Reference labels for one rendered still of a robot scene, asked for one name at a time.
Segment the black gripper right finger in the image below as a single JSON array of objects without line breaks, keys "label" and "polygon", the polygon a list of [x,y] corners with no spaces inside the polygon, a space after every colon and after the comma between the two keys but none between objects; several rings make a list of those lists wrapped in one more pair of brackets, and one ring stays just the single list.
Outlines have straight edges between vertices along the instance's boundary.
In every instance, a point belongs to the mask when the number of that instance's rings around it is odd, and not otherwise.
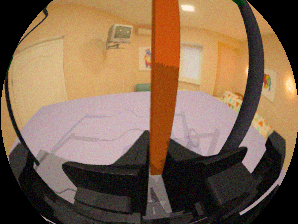
[{"label": "black gripper right finger", "polygon": [[182,206],[193,197],[208,177],[226,171],[239,161],[242,163],[246,153],[247,147],[239,147],[217,155],[201,156],[200,153],[197,155],[197,152],[182,147],[170,137],[161,176],[172,206],[172,213],[184,210]]}]

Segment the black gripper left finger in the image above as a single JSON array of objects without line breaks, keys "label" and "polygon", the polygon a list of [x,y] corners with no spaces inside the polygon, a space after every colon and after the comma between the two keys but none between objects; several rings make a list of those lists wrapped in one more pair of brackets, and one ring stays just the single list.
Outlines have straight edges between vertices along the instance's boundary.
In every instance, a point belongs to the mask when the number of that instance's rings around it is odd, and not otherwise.
[{"label": "black gripper left finger", "polygon": [[98,193],[132,197],[138,213],[146,216],[149,186],[149,131],[142,133],[116,163],[110,165],[61,164],[74,186]]}]

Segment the orange handle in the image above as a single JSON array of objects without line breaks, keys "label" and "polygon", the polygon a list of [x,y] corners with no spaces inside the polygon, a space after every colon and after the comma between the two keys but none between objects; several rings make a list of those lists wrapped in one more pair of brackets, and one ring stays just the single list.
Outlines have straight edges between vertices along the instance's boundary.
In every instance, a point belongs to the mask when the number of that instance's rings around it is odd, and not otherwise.
[{"label": "orange handle", "polygon": [[162,175],[172,135],[180,73],[178,0],[153,0],[150,49],[149,172]]}]

